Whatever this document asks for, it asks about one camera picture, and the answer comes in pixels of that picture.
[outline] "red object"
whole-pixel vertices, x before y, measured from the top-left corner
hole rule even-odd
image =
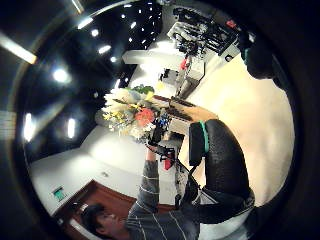
[[[231,28],[235,28],[237,26],[237,24],[233,20],[227,21],[226,24]]]
[[[170,159],[166,159],[164,160],[164,169],[165,170],[168,170],[170,169],[172,166],[171,166],[171,160]]]
[[[154,113],[149,108],[142,108],[139,112],[136,113],[135,119],[138,122],[138,125],[144,127],[154,120]]]
[[[186,65],[187,65],[187,59],[183,59],[183,61],[180,64],[180,69],[181,70],[185,70],[186,69]]]

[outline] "gray sleeve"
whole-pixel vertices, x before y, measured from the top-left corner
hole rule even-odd
[[[159,173],[157,161],[145,161],[142,181],[136,202],[130,209],[130,215],[150,214],[158,211]]]

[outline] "green leaves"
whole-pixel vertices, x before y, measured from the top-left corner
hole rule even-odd
[[[126,102],[124,101],[121,101],[119,99],[112,99],[113,101],[117,102],[117,103],[121,103],[121,104],[127,104]]]
[[[132,90],[137,91],[138,93],[141,94],[148,94],[148,92],[154,92],[154,88],[151,86],[144,86],[144,85],[140,85],[140,86],[136,86],[134,87]]]

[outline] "ceiling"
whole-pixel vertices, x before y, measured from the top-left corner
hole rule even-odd
[[[135,70],[121,56],[148,48],[161,32],[162,7],[154,1],[115,7],[78,29],[103,2],[95,1],[86,8],[88,13],[56,26],[37,51],[37,64],[22,79],[18,111],[30,113],[37,129],[25,145],[28,162],[79,147],[96,126],[94,116],[104,105],[103,95],[118,79],[119,87],[126,87]],[[111,48],[100,54],[107,45]],[[76,123],[72,138],[67,135],[70,118]]]

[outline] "flower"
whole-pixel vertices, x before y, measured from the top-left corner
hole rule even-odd
[[[109,122],[110,131],[118,130],[121,135],[131,135],[145,141],[159,116],[162,106],[154,99],[151,86],[113,89],[104,96],[103,117]]]
[[[139,126],[146,126],[154,120],[154,113],[149,108],[141,108],[139,112],[136,113],[135,119]]]

